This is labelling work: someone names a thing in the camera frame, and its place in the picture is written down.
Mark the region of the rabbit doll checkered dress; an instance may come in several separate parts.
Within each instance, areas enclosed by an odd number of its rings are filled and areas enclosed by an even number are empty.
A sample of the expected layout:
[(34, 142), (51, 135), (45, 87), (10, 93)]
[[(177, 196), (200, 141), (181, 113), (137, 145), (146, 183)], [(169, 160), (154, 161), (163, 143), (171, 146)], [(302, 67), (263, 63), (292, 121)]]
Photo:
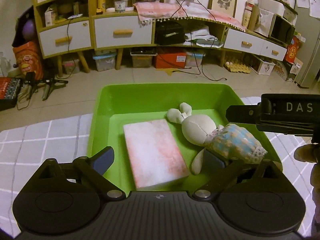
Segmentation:
[(169, 109), (166, 117), (181, 125), (188, 142), (203, 148), (191, 163), (194, 175), (202, 170), (205, 151), (225, 159), (238, 158), (247, 164), (259, 164), (267, 155), (267, 150), (247, 129), (236, 124), (217, 125), (208, 115), (193, 114), (191, 105), (185, 102), (178, 109)]

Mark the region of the egg tray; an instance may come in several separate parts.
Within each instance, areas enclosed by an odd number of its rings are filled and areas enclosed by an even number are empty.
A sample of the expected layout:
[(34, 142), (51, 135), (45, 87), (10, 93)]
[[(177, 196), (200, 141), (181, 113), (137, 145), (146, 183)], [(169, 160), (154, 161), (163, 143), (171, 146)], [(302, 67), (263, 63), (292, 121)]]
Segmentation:
[(249, 74), (251, 69), (242, 62), (226, 61), (224, 67), (231, 73)]

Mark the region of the green plastic bin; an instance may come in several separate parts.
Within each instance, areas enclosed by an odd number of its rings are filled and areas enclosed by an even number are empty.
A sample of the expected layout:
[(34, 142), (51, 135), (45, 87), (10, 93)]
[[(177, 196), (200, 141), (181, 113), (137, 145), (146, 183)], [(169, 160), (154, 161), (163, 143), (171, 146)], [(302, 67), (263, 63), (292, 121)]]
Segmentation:
[(97, 96), (88, 156), (112, 147), (115, 159), (104, 177), (126, 193), (195, 191), (212, 179), (217, 166), (210, 160), (200, 174), (191, 174), (200, 147), (188, 142), (180, 125), (166, 118), (169, 109), (183, 102), (217, 125), (227, 124), (229, 106), (242, 104), (231, 87), (218, 83), (107, 85)]

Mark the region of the grey checkered table cloth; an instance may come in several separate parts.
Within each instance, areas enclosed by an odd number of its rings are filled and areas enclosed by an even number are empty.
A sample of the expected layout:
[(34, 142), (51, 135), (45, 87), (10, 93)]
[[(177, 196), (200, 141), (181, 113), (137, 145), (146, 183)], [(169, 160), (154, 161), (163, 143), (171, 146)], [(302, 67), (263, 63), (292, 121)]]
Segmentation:
[[(311, 157), (318, 163), (319, 137), (306, 137), (312, 139)], [(205, 151), (202, 170), (210, 160), (220, 170), (229, 159)], [(267, 154), (252, 165), (213, 201), (194, 199), (198, 188), (135, 190), (124, 200), (102, 201), (81, 184), (72, 162), (47, 159), (14, 199), (18, 238), (301, 239), (306, 206), (280, 163)]]

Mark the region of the black microwave oven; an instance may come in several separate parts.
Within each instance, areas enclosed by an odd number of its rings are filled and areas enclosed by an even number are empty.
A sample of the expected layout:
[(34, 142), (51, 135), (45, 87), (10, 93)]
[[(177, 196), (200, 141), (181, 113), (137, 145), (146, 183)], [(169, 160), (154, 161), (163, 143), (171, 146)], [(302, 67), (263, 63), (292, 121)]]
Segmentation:
[(285, 18), (274, 15), (268, 32), (269, 38), (289, 45), (295, 33), (295, 26)]

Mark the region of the red storage box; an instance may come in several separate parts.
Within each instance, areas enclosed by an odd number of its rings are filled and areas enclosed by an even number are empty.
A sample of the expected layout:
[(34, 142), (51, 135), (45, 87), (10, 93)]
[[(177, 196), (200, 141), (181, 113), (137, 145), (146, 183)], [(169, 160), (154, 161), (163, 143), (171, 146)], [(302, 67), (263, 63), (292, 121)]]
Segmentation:
[(184, 51), (158, 51), (155, 58), (156, 69), (183, 69), (187, 55)]

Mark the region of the black tripod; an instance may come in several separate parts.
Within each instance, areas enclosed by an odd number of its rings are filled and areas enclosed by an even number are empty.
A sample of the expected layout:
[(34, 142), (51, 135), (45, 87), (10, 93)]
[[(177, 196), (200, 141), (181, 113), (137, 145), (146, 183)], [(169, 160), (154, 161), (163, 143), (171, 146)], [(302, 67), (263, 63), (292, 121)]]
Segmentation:
[(61, 84), (62, 87), (65, 87), (68, 84), (67, 80), (56, 79), (55, 75), (50, 75), (48, 78), (43, 78), (40, 80), (35, 79), (35, 72), (28, 72), (25, 76), (24, 84), (26, 85), (26, 95), (27, 100), (30, 100), (39, 84), (44, 85), (44, 91), (42, 94), (42, 100), (46, 101), (52, 91), (56, 88), (56, 84)]

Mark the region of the clear plastic storage box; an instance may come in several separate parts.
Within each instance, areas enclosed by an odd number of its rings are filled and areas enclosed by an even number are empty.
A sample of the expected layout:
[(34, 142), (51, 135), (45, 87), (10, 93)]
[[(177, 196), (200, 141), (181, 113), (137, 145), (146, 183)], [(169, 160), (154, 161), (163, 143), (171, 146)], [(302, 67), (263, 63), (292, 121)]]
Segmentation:
[(93, 60), (96, 63), (97, 71), (102, 72), (105, 70), (114, 69), (116, 67), (116, 56), (116, 52), (104, 55), (94, 55)]

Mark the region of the black box on shelf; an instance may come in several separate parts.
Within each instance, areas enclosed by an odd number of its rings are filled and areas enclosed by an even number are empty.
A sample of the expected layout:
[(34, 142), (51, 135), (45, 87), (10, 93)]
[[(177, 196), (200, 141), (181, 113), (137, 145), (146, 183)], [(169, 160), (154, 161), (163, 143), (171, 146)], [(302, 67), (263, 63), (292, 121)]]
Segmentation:
[(185, 42), (184, 27), (175, 22), (157, 22), (155, 29), (155, 44), (166, 46)]

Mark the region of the red black carton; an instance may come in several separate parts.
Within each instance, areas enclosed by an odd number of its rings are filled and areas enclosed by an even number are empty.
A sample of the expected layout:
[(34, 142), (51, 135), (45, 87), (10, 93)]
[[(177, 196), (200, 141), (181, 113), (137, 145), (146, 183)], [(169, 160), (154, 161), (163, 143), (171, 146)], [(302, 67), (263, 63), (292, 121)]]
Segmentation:
[(0, 111), (14, 108), (23, 85), (23, 80), (15, 77), (1, 77), (0, 85)]

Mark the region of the grey refrigerator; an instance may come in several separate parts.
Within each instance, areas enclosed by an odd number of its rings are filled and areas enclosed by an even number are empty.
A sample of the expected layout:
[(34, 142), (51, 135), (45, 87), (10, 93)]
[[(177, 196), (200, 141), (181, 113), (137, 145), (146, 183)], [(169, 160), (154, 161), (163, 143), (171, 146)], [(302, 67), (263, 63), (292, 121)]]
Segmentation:
[(302, 66), (295, 78), (301, 88), (311, 88), (319, 76), (319, 19), (310, 16), (310, 9), (295, 6), (298, 12), (296, 31), (305, 38), (298, 49), (297, 59)]

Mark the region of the orange snack bag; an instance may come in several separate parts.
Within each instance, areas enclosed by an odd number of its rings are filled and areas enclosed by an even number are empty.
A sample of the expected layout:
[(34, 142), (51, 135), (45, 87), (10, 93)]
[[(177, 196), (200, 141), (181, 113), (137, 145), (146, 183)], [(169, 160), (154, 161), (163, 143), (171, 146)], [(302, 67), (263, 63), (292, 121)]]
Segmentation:
[(12, 48), (16, 64), (23, 76), (35, 73), (35, 80), (43, 78), (42, 53), (37, 40), (29, 41), (19, 47)]

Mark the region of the pink checkered cloth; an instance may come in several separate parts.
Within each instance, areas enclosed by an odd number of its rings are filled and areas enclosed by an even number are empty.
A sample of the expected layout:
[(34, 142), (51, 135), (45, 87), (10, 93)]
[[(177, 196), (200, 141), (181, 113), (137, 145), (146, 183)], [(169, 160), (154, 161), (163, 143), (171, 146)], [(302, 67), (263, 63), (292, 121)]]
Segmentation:
[(142, 24), (147, 24), (151, 21), (190, 19), (224, 24), (239, 31), (246, 30), (246, 28), (235, 18), (228, 16), (223, 12), (207, 9), (199, 4), (187, 6), (179, 5), (177, 3), (137, 2), (133, 6), (135, 7)]

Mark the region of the purple ball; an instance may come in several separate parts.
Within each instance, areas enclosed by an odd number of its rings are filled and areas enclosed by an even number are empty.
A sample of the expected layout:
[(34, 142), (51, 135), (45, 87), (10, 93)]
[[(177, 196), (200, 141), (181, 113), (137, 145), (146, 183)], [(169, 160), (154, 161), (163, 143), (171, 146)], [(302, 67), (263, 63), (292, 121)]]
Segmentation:
[(34, 20), (27, 20), (22, 29), (22, 35), (27, 40), (33, 40), (36, 37), (36, 27)]

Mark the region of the wooden cabinet white drawers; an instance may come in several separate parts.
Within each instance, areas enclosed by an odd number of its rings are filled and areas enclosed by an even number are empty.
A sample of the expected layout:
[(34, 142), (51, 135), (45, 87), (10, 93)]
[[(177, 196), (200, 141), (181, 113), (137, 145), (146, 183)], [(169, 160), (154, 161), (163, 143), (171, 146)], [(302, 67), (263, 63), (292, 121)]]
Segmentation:
[(237, 51), (281, 61), (287, 46), (246, 30), (235, 18), (224, 13), (205, 9), (200, 4), (136, 3), (132, 10), (110, 10), (97, 13), (98, 0), (85, 0), (86, 10), (80, 16), (60, 23), (46, 25), (45, 13), (50, 7), (75, 0), (33, 0), (34, 17), (42, 56), (60, 59), (68, 53), (82, 55), (93, 49), (136, 47), (186, 47), (197, 48), (195, 41), (180, 38), (180, 33), (190, 33), (195, 27), (207, 26), (217, 38), (211, 49)]

